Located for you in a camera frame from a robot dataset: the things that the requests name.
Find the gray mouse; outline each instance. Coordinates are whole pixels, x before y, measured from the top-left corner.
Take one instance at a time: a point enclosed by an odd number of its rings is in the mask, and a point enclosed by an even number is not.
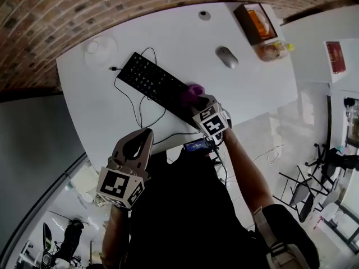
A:
[[[238,65],[237,58],[227,47],[219,47],[216,54],[228,68],[234,69]]]

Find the black keyboard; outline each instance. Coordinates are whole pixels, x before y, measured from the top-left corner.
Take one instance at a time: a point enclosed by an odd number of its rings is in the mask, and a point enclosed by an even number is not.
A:
[[[117,78],[197,128],[191,109],[182,106],[180,99],[188,86],[139,53],[134,52]]]

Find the floor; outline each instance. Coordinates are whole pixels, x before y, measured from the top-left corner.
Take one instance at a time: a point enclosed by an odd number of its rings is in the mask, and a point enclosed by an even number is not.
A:
[[[313,144],[321,144],[326,140],[328,118],[326,95],[329,92],[328,86],[312,82],[299,82],[297,88],[297,101],[233,127],[250,158],[256,159],[255,164],[263,173],[272,193],[279,196],[283,191],[285,179],[280,177],[278,172],[296,177],[297,165],[303,171],[307,171],[304,163],[311,161],[316,153]],[[265,154],[273,148],[275,149],[272,152]],[[178,147],[169,150],[168,157],[175,160],[180,149]],[[224,145],[221,146],[219,153],[228,170],[227,188],[236,215],[244,227],[252,229],[253,220],[239,190]],[[276,156],[278,157],[275,162],[270,164]],[[224,176],[223,168],[218,168],[218,174],[220,177]],[[109,206],[96,207],[93,203],[88,203],[85,200],[86,198],[83,194],[79,194],[76,188],[68,186],[49,208],[49,210],[67,218],[77,217],[88,223],[88,225],[84,224],[85,228],[80,238],[80,245],[75,252],[75,255],[81,256],[83,266],[88,264],[90,258],[91,241],[93,241],[92,251],[101,250],[105,231],[104,222],[108,220],[109,215]],[[49,225],[53,240],[58,242],[63,240],[63,231],[68,224],[66,218],[47,212],[30,237],[34,245],[30,249],[33,257],[42,247],[43,222]]]

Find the white table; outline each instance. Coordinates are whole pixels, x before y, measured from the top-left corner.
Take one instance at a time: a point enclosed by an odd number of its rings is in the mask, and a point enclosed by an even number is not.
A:
[[[241,26],[233,16],[239,3],[197,4],[152,13],[112,27],[98,36],[112,37],[118,47],[113,65],[122,67],[133,52],[153,47],[157,64],[184,83],[205,87],[222,103],[233,124],[266,113],[297,99],[297,88],[290,57],[262,62],[249,45]],[[279,39],[284,39],[277,18],[264,5]],[[200,11],[211,14],[209,21],[199,19]],[[94,168],[106,165],[116,142],[138,129],[132,106],[113,86],[117,72],[93,70],[84,62],[88,41],[57,59],[58,72],[71,118]],[[235,69],[226,67],[216,56],[219,46],[228,47],[239,60]],[[153,61],[153,52],[144,57]],[[138,109],[142,94],[124,82],[116,85]],[[144,124],[155,121],[163,108],[153,101],[142,103]],[[173,133],[195,129],[167,112],[151,127],[155,142]],[[167,150],[201,137],[174,136],[154,146],[154,152]]]

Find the brick wall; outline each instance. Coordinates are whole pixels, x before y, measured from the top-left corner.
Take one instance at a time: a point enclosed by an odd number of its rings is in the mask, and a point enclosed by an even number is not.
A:
[[[0,0],[0,91],[55,87],[55,59],[128,19],[187,4],[259,1],[280,18],[334,0]]]

